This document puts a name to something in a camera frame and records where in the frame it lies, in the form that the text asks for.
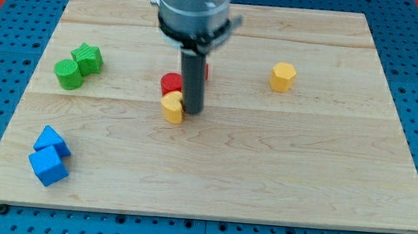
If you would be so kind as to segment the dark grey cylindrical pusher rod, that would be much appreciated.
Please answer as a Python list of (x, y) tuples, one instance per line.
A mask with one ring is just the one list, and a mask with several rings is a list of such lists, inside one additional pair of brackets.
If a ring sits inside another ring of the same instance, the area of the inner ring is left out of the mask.
[(204, 107), (206, 56), (181, 54), (183, 109), (188, 114), (198, 114)]

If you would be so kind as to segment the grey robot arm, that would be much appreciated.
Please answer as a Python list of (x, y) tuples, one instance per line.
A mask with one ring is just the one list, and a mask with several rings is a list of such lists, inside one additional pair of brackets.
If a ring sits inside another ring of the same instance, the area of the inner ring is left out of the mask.
[(243, 17), (230, 17), (230, 0), (151, 0), (158, 7), (163, 38), (180, 51), (183, 109), (204, 108), (206, 61), (238, 28)]

